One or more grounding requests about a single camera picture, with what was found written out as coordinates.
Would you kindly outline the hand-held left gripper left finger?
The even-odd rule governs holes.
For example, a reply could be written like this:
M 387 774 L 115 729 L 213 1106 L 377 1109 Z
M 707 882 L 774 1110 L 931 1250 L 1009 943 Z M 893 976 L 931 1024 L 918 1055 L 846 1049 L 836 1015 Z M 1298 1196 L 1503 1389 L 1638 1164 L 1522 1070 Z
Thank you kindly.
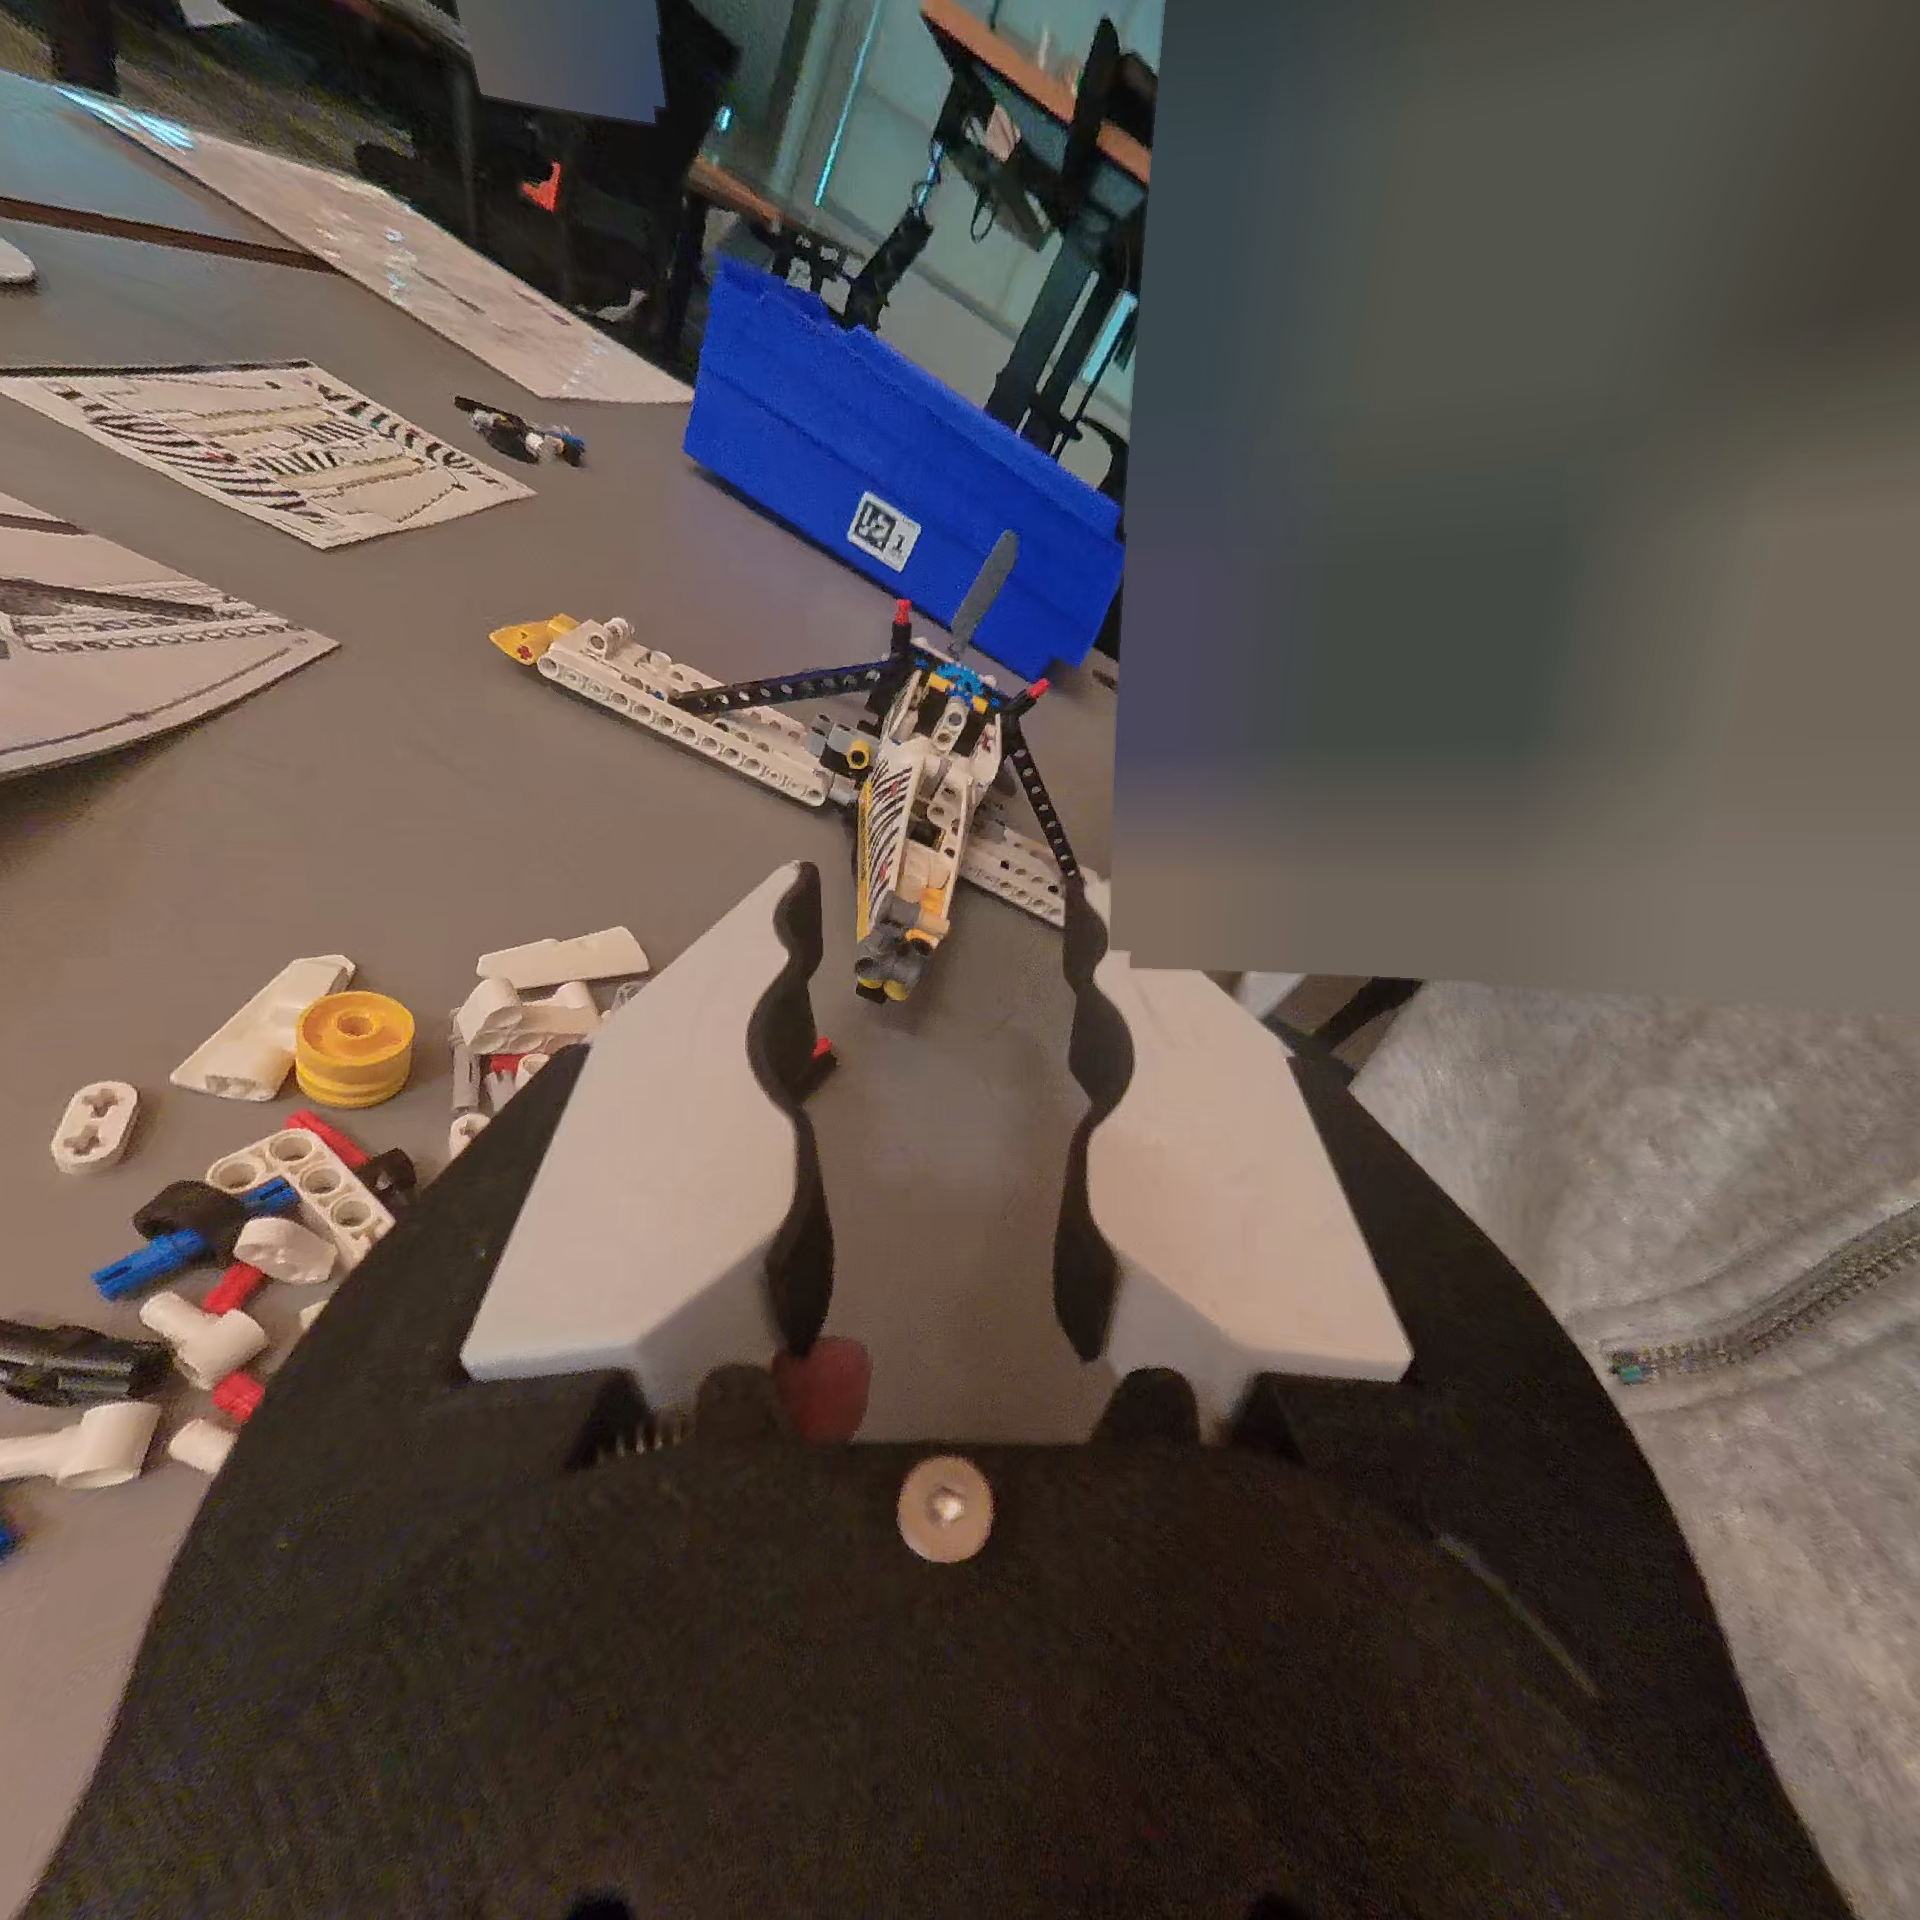
M 621 1370 L 647 1404 L 691 1404 L 714 1369 L 812 1350 L 831 1301 L 801 1097 L 822 948 L 822 878 L 787 861 L 605 1020 L 471 1321 L 468 1377 Z

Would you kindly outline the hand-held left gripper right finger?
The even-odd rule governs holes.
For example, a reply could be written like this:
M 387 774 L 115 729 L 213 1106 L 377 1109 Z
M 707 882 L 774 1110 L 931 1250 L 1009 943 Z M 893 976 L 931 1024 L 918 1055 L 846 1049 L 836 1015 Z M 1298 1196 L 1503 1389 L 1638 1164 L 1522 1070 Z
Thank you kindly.
M 1054 1309 L 1075 1356 L 1181 1376 L 1203 1425 L 1265 1376 L 1403 1381 L 1409 1332 L 1286 1045 L 1209 976 L 1117 948 L 1105 879 L 1065 894 L 1063 973 L 1085 1109 Z

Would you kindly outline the white yellow lego airplane model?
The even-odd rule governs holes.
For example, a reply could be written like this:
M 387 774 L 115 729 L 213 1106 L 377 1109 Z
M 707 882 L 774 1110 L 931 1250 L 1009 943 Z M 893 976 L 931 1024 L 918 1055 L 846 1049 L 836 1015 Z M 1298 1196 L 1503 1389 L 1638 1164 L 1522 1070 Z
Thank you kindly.
M 852 845 L 852 980 L 905 1000 L 951 935 L 964 884 L 1063 927 L 1089 873 L 1073 849 L 1023 720 L 1049 689 L 1009 689 L 967 660 L 1020 558 L 1005 529 L 947 641 L 897 600 L 890 647 L 867 662 L 719 680 L 642 645 L 625 617 L 554 614 L 489 632 L 509 660 L 642 733 L 807 808 L 841 808 Z

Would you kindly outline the pile of loose lego pieces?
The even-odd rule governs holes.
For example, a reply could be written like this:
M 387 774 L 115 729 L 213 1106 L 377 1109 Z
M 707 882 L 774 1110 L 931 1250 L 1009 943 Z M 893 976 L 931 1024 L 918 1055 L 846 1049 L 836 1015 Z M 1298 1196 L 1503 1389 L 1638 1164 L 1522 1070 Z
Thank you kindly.
M 649 970 L 625 926 L 485 952 L 447 1016 L 444 1159 Z M 347 954 L 285 964 L 170 1079 L 271 1125 L 141 1197 L 123 1228 L 132 1248 L 86 1276 L 85 1301 L 78 1282 L 14 1278 L 28 1215 L 4 1186 L 4 1559 L 25 1538 L 12 1485 L 106 1489 L 139 1479 L 156 1452 L 219 1471 L 277 1361 L 419 1199 L 415 1159 L 347 1126 L 407 1089 L 415 1040 L 419 1020 L 356 986 Z M 52 1126 L 55 1177 L 100 1181 L 158 1152 L 148 1106 L 125 1079 L 85 1080 Z

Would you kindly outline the small black lego assembly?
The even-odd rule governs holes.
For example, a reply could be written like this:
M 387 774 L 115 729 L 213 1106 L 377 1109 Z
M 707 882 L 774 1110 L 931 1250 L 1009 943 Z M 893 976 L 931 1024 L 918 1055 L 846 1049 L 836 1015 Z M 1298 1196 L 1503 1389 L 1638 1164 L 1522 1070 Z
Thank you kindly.
M 585 440 L 561 423 L 534 423 L 509 409 L 459 393 L 454 393 L 452 407 L 485 442 L 513 462 L 585 466 Z

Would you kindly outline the lego instruction booklet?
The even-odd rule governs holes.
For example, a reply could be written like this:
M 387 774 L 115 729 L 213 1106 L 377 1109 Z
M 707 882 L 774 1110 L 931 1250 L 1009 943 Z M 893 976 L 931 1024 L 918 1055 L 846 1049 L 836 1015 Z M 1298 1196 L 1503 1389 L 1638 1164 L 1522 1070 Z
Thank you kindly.
M 337 647 L 285 614 L 3 496 L 3 780 L 186 729 Z

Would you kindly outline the person's grey zip hoodie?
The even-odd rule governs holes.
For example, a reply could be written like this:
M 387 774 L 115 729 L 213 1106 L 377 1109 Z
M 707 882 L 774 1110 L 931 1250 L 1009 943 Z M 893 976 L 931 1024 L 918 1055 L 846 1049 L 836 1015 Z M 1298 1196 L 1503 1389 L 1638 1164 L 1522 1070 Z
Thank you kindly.
M 1916 1916 L 1916 1021 L 1435 983 L 1358 1102 L 1586 1359 L 1858 1916 Z

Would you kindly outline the blue plastic bin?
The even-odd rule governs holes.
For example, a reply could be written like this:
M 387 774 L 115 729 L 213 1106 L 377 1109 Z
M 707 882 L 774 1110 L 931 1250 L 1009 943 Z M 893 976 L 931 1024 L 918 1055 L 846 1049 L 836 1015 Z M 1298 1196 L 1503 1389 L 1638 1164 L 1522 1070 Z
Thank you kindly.
M 1015 569 L 974 645 L 1023 678 L 1079 665 L 1119 586 L 1119 506 L 865 326 L 717 260 L 686 455 L 949 623 L 1002 534 Z

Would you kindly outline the zebra striped sticker sheet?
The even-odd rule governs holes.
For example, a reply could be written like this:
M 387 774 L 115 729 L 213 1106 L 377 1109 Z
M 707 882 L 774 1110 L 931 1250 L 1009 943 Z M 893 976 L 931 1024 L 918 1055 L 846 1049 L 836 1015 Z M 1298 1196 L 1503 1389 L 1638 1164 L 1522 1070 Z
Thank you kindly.
M 308 360 L 20 367 L 4 373 L 3 394 L 319 550 L 534 496 Z

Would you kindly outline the large printed paper sheet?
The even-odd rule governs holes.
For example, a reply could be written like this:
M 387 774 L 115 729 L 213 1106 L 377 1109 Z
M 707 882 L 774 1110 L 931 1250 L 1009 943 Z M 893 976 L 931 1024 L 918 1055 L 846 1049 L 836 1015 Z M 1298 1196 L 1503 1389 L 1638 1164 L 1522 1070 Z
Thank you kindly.
M 81 86 L 59 94 L 295 249 L 542 400 L 691 402 L 691 384 L 362 177 L 252 148 Z

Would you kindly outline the dark office chair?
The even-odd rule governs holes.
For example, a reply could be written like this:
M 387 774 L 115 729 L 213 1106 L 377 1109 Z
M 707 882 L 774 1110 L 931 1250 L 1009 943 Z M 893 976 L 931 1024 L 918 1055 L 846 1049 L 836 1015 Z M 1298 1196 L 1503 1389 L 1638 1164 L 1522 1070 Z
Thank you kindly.
M 362 5 L 366 86 L 407 151 L 363 177 L 578 308 L 665 288 L 684 189 L 739 62 L 660 5 Z

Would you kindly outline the wooden desk with black legs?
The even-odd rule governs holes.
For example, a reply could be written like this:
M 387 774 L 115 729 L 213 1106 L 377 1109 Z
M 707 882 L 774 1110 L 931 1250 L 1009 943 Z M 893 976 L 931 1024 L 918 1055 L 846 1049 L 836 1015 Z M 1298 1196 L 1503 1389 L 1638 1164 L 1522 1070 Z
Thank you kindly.
M 974 189 L 975 212 L 1054 255 L 987 413 L 1063 458 L 1082 438 L 1102 376 L 1130 354 L 1146 264 L 1153 117 L 1159 82 L 1095 23 L 1077 74 L 1045 68 L 956 1 L 916 5 L 947 71 L 921 177 L 851 280 L 846 326 L 878 328 L 931 234 L 931 201 L 949 175 Z

